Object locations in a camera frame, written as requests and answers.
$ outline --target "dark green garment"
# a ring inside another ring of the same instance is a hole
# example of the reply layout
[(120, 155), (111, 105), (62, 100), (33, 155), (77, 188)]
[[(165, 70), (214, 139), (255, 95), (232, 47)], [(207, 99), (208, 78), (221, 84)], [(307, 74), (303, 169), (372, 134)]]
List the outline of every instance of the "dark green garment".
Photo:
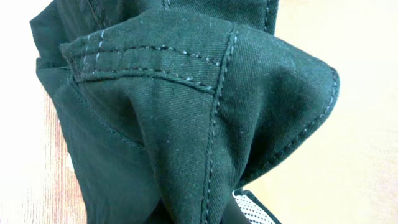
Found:
[(31, 21), (88, 223), (220, 223), (336, 103), (275, 0), (58, 0)]

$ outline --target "hood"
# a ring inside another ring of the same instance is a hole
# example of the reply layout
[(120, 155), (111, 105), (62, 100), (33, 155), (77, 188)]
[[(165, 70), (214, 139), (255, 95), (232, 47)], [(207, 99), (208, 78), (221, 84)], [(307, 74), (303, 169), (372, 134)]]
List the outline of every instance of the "hood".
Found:
[(273, 36), (276, 12), (273, 0), (63, 0), (31, 21), (89, 223), (159, 211), (220, 223), (234, 189), (327, 119), (338, 75)]

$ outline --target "beige background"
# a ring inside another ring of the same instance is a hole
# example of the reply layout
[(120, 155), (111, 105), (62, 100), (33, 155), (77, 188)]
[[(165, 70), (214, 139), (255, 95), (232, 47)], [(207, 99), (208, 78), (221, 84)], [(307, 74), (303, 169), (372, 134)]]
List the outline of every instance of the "beige background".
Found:
[[(28, 21), (0, 2), (0, 223), (84, 223)], [(330, 119), (248, 186), (283, 223), (398, 223), (398, 0), (280, 0), (276, 36), (340, 73)]]

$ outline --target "dark green fabric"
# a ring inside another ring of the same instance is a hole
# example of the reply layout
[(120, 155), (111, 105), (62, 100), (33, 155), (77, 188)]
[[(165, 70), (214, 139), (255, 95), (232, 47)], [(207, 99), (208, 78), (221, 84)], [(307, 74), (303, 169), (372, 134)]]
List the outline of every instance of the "dark green fabric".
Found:
[(272, 35), (276, 11), (59, 0), (31, 21), (88, 223), (220, 223), (326, 120), (338, 76)]

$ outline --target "stitching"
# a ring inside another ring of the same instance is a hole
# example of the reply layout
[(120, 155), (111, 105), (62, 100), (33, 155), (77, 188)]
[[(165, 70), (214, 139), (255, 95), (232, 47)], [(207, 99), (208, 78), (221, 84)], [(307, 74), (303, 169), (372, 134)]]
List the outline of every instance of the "stitching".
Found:
[(267, 0), (266, 14), (265, 14), (265, 18), (264, 18), (264, 31), (265, 32), (268, 31), (269, 3), (270, 3), (270, 0)]
[(205, 92), (211, 93), (211, 94), (213, 94), (214, 90), (215, 90), (212, 86), (203, 84), (202, 82), (194, 81), (192, 77), (184, 78), (184, 77), (181, 77), (177, 73), (168, 72), (168, 71), (164, 71), (164, 70), (156, 69), (156, 68), (133, 67), (133, 68), (125, 68), (125, 69), (121, 69), (121, 70), (94, 70), (90, 75), (95, 75), (96, 72), (120, 73), (120, 72), (134, 71), (134, 70), (142, 71), (142, 72), (143, 71), (149, 71), (149, 72), (155, 72), (155, 73), (163, 73), (165, 75), (172, 75), (172, 77), (165, 77), (164, 75), (157, 77), (157, 76), (153, 76), (153, 75), (149, 75), (149, 74), (141, 74), (141, 75), (138, 75), (138, 74), (125, 74), (125, 75), (122, 75), (121, 77), (117, 77), (117, 78), (123, 78), (123, 77), (161, 78), (161, 79), (171, 80), (171, 81), (178, 82), (178, 83), (189, 84), (190, 86), (196, 86), (196, 87), (199, 87), (199, 89), (201, 91), (205, 91)]
[(199, 60), (203, 60), (207, 63), (216, 65), (217, 67), (221, 67), (222, 64), (220, 62), (215, 62), (212, 58), (208, 58), (208, 57), (204, 57), (200, 54), (196, 54), (196, 53), (191, 53), (191, 52), (187, 52), (186, 50), (179, 50), (176, 49), (174, 47), (168, 47), (166, 45), (162, 45), (161, 47), (158, 46), (146, 46), (146, 45), (142, 45), (142, 46), (132, 46), (132, 47), (128, 47), (128, 48), (124, 48), (124, 49), (113, 49), (113, 50), (99, 50), (97, 52), (85, 52), (86, 54), (82, 54), (82, 55), (76, 55), (74, 57), (71, 57), (70, 60), (76, 59), (76, 58), (80, 58), (82, 56), (90, 56), (90, 55), (95, 55), (97, 53), (112, 53), (112, 52), (125, 52), (127, 50), (132, 50), (132, 49), (151, 49), (151, 50), (159, 50), (159, 51), (163, 51), (163, 50), (172, 50), (174, 52), (178, 52), (180, 54), (186, 55), (187, 57), (193, 57), (193, 58), (197, 58)]
[[(99, 44), (98, 44), (98, 48), (100, 50), (101, 50), (102, 43), (104, 41), (104, 33), (105, 33), (105, 30), (102, 30), (102, 32), (101, 32), (101, 42), (99, 42)], [(98, 52), (97, 55), (95, 56), (95, 62), (98, 62), (98, 57), (100, 56), (100, 53), (101, 52)]]
[(210, 204), (210, 187), (211, 187), (211, 178), (213, 177), (213, 159), (211, 158), (211, 155), (213, 154), (212, 147), (214, 146), (214, 138), (216, 136), (215, 133), (215, 126), (216, 126), (216, 120), (215, 116), (218, 114), (218, 110), (220, 108), (220, 98), (222, 97), (222, 90), (223, 90), (223, 83), (225, 82), (225, 76), (228, 73), (228, 65), (231, 62), (232, 54), (234, 52), (235, 45), (238, 41), (238, 34), (239, 30), (235, 32), (235, 35), (230, 35), (229, 39), (229, 45), (231, 46), (229, 50), (229, 55), (228, 58), (226, 59), (226, 65), (224, 67), (224, 70), (220, 72), (220, 77), (218, 80), (218, 86), (216, 90), (216, 95), (213, 100), (213, 112), (210, 115), (210, 128), (209, 128), (209, 135), (208, 135), (208, 145), (207, 145), (207, 163), (208, 164), (208, 169), (209, 169), (209, 177), (208, 177), (208, 182), (207, 182), (207, 195), (206, 195), (206, 218), (205, 218), (205, 223), (209, 223), (209, 204)]
[(293, 145), (295, 145), (302, 136), (304, 136), (309, 129), (313, 128), (314, 125), (316, 123), (319, 122), (319, 120), (321, 120), (324, 116), (326, 116), (327, 112), (330, 111), (332, 104), (336, 101), (336, 94), (338, 91), (338, 79), (337, 79), (337, 73), (336, 70), (334, 70), (333, 68), (331, 68), (332, 71), (332, 75), (333, 75), (333, 91), (331, 93), (330, 96), (330, 102), (328, 103), (328, 105), (326, 106), (325, 110), (323, 111), (323, 113), (321, 113), (317, 118), (315, 118), (311, 123), (309, 123), (295, 138), (293, 138), (293, 140), (286, 145), (283, 150), (279, 151), (278, 153), (274, 154), (272, 157), (268, 158), (268, 160), (266, 161), (267, 164), (269, 165), (273, 165), (273, 163), (275, 161), (271, 162), (271, 159), (280, 159), (281, 155), (283, 153), (286, 153), (286, 151), (288, 151), (290, 149), (290, 147), (292, 147)]

